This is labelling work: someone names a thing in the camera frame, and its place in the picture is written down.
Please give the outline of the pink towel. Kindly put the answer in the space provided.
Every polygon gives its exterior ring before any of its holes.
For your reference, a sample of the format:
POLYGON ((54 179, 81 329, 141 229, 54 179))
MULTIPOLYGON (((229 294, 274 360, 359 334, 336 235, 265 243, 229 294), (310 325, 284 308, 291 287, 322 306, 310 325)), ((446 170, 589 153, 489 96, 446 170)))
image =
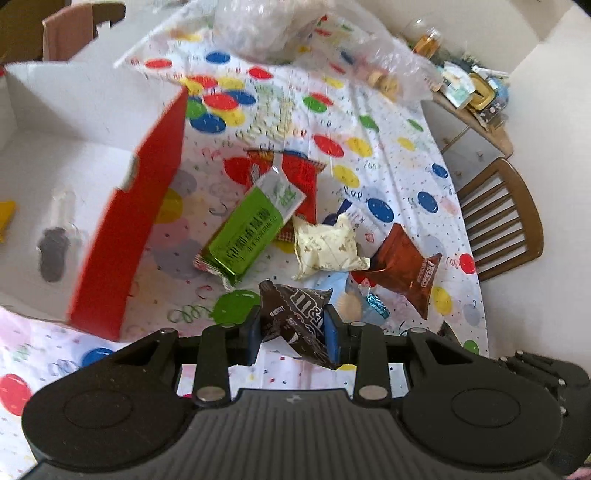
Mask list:
POLYGON ((63 7, 42 21, 43 60, 68 61, 94 39, 91 3, 63 7))

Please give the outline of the cream white snack bag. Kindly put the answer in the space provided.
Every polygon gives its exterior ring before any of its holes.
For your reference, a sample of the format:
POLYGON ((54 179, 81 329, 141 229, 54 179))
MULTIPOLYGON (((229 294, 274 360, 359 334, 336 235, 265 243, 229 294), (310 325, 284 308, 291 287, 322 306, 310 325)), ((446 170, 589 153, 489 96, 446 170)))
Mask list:
POLYGON ((339 214, 334 225, 313 225, 293 218, 294 251, 298 271, 294 280, 304 280, 318 271, 352 272, 370 268, 370 258, 360 256, 356 232, 346 217, 339 214))

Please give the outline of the red instant noodle packet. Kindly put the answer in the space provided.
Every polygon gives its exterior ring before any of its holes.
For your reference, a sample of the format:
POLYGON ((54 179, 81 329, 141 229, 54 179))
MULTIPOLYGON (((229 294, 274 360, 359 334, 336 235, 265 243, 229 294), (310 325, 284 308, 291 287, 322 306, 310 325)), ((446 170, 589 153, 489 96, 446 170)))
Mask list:
POLYGON ((294 150, 280 152, 247 150, 247 155, 250 159, 247 186, 252 186, 257 177, 269 171, 273 166, 273 160, 278 155, 280 167, 286 174, 287 180, 305 194, 304 202, 297 208, 295 214, 308 223, 317 223, 318 174, 325 168, 324 164, 312 161, 303 153, 294 150))

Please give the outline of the brown M&M candy bag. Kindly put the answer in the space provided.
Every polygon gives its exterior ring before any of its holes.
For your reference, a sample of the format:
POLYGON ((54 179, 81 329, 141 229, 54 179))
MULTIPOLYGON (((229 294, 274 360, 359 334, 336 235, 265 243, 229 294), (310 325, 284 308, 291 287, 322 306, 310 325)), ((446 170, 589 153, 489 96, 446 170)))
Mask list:
POLYGON ((280 353, 329 369, 337 368, 325 334, 332 289, 315 290, 264 280, 259 283, 263 343, 280 353))

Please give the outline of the wooden chair with towel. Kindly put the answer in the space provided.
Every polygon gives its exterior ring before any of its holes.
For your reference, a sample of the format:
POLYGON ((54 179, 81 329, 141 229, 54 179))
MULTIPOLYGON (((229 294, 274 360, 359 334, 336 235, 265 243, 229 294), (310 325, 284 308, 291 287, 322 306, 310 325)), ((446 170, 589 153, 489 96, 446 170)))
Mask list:
POLYGON ((42 21, 42 59, 68 61, 98 37, 98 26, 125 18, 122 2, 79 3, 63 7, 42 21))

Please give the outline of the amber liquid bottle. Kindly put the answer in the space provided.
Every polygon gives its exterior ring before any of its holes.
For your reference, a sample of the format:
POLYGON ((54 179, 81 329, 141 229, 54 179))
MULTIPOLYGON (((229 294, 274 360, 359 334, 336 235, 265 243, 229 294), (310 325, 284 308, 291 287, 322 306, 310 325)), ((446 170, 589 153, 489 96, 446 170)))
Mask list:
POLYGON ((413 48, 413 52, 426 59, 431 59, 440 49, 441 43, 441 32, 437 28, 431 28, 419 38, 413 48))

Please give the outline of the green snack packet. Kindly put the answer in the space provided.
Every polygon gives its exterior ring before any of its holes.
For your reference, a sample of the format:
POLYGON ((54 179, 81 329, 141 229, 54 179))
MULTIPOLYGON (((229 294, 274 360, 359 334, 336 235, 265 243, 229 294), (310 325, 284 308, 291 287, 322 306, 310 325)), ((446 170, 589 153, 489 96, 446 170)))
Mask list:
POLYGON ((304 200, 304 192, 287 179, 283 170, 271 168, 257 178, 195 256, 195 268, 221 278, 226 288, 232 288, 242 281, 304 200))

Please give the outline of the large clear plastic bag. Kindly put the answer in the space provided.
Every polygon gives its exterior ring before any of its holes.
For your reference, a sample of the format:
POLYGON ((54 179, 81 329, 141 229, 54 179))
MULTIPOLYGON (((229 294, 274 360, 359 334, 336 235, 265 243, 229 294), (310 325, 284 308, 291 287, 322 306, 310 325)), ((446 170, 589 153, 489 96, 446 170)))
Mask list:
POLYGON ((219 1, 212 37, 221 48, 250 62, 280 64, 294 60, 335 1, 219 1))

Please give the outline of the red white cardboard box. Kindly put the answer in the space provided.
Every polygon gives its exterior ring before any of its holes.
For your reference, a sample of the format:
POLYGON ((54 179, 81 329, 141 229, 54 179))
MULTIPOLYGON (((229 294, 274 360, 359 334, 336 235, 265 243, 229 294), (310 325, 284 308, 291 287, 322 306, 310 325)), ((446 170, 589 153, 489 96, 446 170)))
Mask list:
POLYGON ((98 63, 1 76, 1 304, 108 339, 180 164, 186 90, 98 63))

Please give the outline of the brown foil snack bag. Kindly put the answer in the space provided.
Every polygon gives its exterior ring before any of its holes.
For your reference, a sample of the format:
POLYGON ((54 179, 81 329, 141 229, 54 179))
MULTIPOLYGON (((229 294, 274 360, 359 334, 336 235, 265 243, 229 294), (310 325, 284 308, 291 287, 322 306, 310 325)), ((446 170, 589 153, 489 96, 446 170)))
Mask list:
POLYGON ((428 319, 433 283, 443 255, 424 256, 404 228, 396 223, 377 253, 370 268, 353 271, 356 280, 368 280, 404 296, 418 314, 428 319))

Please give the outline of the wooden slatted chair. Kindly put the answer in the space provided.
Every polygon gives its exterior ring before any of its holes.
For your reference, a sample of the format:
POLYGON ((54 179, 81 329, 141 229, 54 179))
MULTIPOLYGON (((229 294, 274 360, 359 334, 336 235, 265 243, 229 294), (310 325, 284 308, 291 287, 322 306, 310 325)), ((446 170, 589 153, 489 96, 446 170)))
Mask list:
POLYGON ((505 158, 484 168, 458 192, 481 282, 538 259, 544 231, 524 179, 505 158))

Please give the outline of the yellow box on cabinet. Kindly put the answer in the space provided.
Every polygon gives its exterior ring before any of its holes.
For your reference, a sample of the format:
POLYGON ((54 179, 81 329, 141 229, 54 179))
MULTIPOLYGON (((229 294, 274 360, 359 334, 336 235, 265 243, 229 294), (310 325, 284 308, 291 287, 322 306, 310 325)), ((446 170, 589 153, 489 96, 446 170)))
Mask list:
POLYGON ((493 102, 496 92, 479 74, 472 72, 469 77, 474 85, 474 92, 469 105, 476 111, 482 111, 493 102))

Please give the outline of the white side cabinet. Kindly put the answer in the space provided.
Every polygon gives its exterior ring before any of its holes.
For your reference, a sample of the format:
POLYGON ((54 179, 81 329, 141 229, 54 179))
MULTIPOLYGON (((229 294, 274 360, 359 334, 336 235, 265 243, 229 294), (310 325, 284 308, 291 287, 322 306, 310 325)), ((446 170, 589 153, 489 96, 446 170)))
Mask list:
POLYGON ((423 101, 422 108, 457 190, 497 158, 513 155, 513 143, 503 126, 487 131, 472 113, 456 109, 441 93, 423 101))

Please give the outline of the plastic bag with cookies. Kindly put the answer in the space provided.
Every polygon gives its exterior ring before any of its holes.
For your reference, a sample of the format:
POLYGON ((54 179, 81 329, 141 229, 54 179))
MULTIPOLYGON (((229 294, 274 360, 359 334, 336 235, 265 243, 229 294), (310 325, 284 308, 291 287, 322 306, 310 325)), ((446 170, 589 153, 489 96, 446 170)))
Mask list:
POLYGON ((359 5, 338 5, 332 15, 351 24, 355 38, 342 49, 353 73, 393 102, 431 100, 443 78, 428 59, 393 36, 371 12, 359 5))

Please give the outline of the light blue snack packet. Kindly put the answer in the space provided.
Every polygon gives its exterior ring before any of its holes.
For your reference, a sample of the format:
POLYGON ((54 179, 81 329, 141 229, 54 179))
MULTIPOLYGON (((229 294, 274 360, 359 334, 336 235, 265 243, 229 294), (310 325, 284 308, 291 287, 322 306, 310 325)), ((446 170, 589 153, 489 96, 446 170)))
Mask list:
POLYGON ((322 273, 312 286, 318 290, 332 290, 329 303, 344 323, 362 322, 384 327, 391 317, 390 310, 369 281, 363 279, 359 284, 352 272, 322 273))

